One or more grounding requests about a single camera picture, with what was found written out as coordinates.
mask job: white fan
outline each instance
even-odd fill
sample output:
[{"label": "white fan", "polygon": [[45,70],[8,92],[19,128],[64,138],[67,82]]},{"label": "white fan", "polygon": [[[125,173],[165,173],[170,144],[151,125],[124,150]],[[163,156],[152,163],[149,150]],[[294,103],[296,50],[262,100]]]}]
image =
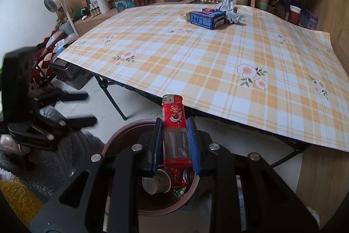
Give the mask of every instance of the white fan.
[{"label": "white fan", "polygon": [[75,28],[75,25],[72,21],[72,18],[69,15],[69,12],[67,10],[67,6],[66,6],[64,0],[44,0],[44,4],[45,4],[45,7],[48,9],[48,11],[53,12],[53,13],[57,12],[57,10],[62,6],[63,11],[64,11],[65,15],[67,16],[68,21],[69,21],[70,25],[72,26],[75,34],[77,34],[79,36],[79,33],[77,32],[77,30]]}]

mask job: gray storage box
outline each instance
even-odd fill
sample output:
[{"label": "gray storage box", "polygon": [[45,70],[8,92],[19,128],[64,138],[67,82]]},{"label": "gray storage box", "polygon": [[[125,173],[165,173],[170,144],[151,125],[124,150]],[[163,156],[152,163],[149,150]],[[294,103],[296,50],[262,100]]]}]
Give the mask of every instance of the gray storage box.
[{"label": "gray storage box", "polygon": [[50,66],[57,78],[76,90],[80,90],[92,77],[92,73],[62,59],[56,59]]}]

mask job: black metal table frame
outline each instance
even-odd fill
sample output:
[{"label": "black metal table frame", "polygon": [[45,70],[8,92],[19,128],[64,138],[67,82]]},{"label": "black metal table frame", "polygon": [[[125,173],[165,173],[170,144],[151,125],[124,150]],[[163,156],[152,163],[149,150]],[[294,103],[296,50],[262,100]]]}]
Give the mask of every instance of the black metal table frame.
[{"label": "black metal table frame", "polygon": [[[96,74],[96,73],[94,73],[94,76],[95,76],[95,78],[96,78],[100,88],[102,88],[102,90],[104,91],[104,93],[108,97],[109,101],[113,104],[115,109],[118,111],[120,116],[125,121],[127,120],[127,117],[123,114],[123,112],[121,111],[120,107],[117,105],[117,103],[115,102],[114,98],[109,93],[109,91],[108,91],[108,86],[109,85],[119,85],[121,87],[124,87],[124,88],[126,88],[128,90],[134,91],[134,92],[142,95],[143,97],[147,98],[148,100],[150,100],[150,101],[152,101],[152,102],[154,102],[154,103],[156,103],[156,104],[158,104],[160,106],[162,104],[162,98],[160,98],[158,96],[154,96],[154,95],[152,95],[150,93],[147,93],[147,92],[144,92],[144,91],[139,90],[137,88],[134,88],[132,86],[120,83],[118,81],[106,78],[105,76],[102,76],[102,75],[99,75],[99,74]],[[264,135],[272,135],[272,136],[276,137],[278,140],[280,140],[283,143],[285,143],[286,145],[292,147],[293,148],[293,152],[288,154],[288,155],[286,155],[284,158],[281,158],[279,161],[273,163],[271,165],[271,167],[273,167],[273,168],[278,166],[278,165],[280,165],[280,164],[282,164],[282,163],[284,163],[284,162],[286,162],[286,161],[288,161],[288,160],[290,160],[291,158],[293,158],[296,155],[302,153],[309,146],[311,146],[311,144],[307,143],[307,142],[301,142],[299,140],[291,139],[291,138],[288,138],[286,136],[277,135],[277,134],[274,134],[274,133],[271,133],[271,132],[268,132],[268,131],[264,131],[262,129],[258,129],[258,128],[251,127],[251,126],[248,126],[248,125],[237,123],[235,121],[231,121],[231,120],[227,120],[227,119],[224,119],[224,118],[220,118],[220,117],[217,117],[217,116],[211,115],[209,113],[205,113],[205,112],[202,112],[202,111],[199,111],[199,110],[187,107],[187,106],[184,107],[184,110],[185,110],[185,114],[186,114],[187,117],[196,117],[196,116],[198,116],[198,117],[204,117],[204,118],[211,118],[211,119],[214,119],[214,120],[219,120],[219,121],[221,121],[223,123],[226,123],[226,124],[229,124],[229,125],[238,125],[239,127],[242,127],[242,128],[248,129],[248,130],[258,131],[259,133],[264,134]]]}]

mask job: yellow fabric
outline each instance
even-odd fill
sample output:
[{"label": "yellow fabric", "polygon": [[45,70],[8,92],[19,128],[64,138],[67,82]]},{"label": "yellow fabric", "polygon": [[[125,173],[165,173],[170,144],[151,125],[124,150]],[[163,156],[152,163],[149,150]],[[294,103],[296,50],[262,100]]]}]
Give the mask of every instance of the yellow fabric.
[{"label": "yellow fabric", "polygon": [[42,202],[18,178],[1,180],[0,190],[18,218],[29,227],[34,216],[43,207]]}]

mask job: crumpled tissue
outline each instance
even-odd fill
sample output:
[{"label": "crumpled tissue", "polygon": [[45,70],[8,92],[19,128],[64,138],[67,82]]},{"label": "crumpled tissue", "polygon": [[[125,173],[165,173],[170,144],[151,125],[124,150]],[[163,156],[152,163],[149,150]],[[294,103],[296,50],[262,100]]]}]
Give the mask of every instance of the crumpled tissue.
[{"label": "crumpled tissue", "polygon": [[238,23],[241,14],[237,13],[237,7],[234,8],[234,0],[225,0],[223,3],[217,4],[216,9],[226,12],[226,20],[229,24]]}]

